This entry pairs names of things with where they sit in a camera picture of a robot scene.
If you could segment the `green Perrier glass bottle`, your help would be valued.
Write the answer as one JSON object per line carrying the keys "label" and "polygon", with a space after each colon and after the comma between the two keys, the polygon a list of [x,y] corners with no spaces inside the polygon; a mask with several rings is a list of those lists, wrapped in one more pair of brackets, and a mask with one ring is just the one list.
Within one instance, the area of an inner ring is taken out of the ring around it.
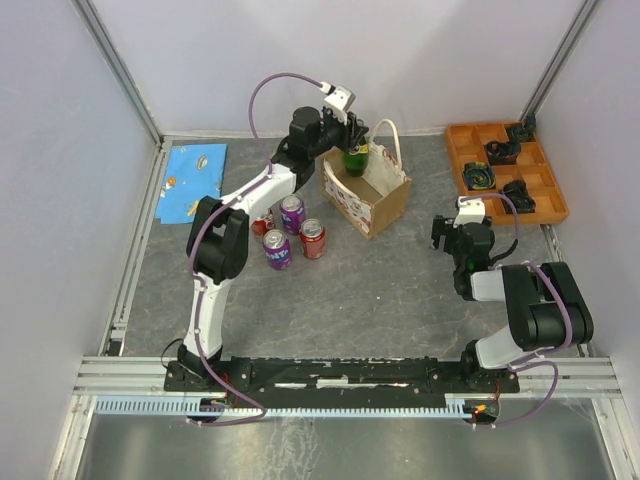
{"label": "green Perrier glass bottle", "polygon": [[369,162],[369,147],[367,142],[361,143],[355,150],[343,153],[345,171],[353,177],[361,177]]}

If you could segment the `purple Fanta can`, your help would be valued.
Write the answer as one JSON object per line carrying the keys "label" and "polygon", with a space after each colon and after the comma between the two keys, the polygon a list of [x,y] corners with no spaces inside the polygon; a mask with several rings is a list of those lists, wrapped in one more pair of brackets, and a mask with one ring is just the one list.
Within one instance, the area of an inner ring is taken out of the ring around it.
{"label": "purple Fanta can", "polygon": [[267,262],[274,270],[283,270],[292,263],[292,253],[287,235],[279,230],[269,230],[262,240]]}
{"label": "purple Fanta can", "polygon": [[296,194],[284,197],[279,205],[284,230],[291,235],[298,235],[302,223],[306,220],[304,201]]}

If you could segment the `red Coke can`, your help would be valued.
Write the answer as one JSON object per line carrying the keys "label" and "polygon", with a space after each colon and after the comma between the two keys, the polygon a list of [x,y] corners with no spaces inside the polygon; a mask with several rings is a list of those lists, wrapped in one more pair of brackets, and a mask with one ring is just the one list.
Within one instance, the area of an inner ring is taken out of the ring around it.
{"label": "red Coke can", "polygon": [[315,260],[321,258],[326,250],[326,231],[322,222],[316,218],[306,219],[300,226],[304,256]]}
{"label": "red Coke can", "polygon": [[271,208],[259,215],[251,225],[252,233],[258,242],[262,242],[263,237],[275,228],[275,217]]}

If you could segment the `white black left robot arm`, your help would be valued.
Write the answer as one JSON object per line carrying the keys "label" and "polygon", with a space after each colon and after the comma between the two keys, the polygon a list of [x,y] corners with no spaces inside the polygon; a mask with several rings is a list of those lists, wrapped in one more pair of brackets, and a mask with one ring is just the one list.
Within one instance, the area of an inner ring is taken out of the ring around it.
{"label": "white black left robot arm", "polygon": [[259,175],[222,198],[199,201],[187,243],[192,312],[178,350],[179,364],[198,389],[212,389],[221,378],[222,320],[230,287],[248,258],[251,224],[307,183],[317,157],[335,148],[349,152],[368,132],[351,111],[354,93],[326,82],[319,89],[325,94],[323,108],[294,111],[288,135]]}

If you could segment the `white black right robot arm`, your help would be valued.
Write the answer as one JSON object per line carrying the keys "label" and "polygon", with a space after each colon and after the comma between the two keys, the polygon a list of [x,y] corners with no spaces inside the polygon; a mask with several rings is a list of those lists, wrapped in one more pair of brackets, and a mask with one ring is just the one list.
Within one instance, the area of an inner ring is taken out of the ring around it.
{"label": "white black right robot arm", "polygon": [[481,391],[487,385],[514,377],[535,358],[592,340],[592,315],[569,266],[564,262],[502,265],[517,248],[515,238],[494,255],[492,218],[483,200],[460,197],[453,218],[432,221],[435,249],[453,259],[453,286],[466,301],[502,302],[507,324],[498,332],[470,342],[457,366],[435,371],[438,380],[459,382]]}

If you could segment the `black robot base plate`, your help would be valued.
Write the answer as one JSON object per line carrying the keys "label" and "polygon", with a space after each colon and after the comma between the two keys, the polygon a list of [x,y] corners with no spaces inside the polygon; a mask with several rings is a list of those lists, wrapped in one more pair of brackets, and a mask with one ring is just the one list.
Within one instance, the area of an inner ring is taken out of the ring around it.
{"label": "black robot base plate", "polygon": [[481,394],[491,399],[520,391],[518,377],[492,384],[466,387],[438,380],[459,361],[429,357],[401,359],[281,359],[232,357],[218,360],[210,376],[199,378],[174,360],[168,363],[164,381],[167,392],[201,393],[201,406],[215,412],[219,404],[249,407],[220,384],[227,382],[257,402],[268,413],[372,413],[376,410],[442,409],[448,394]]}

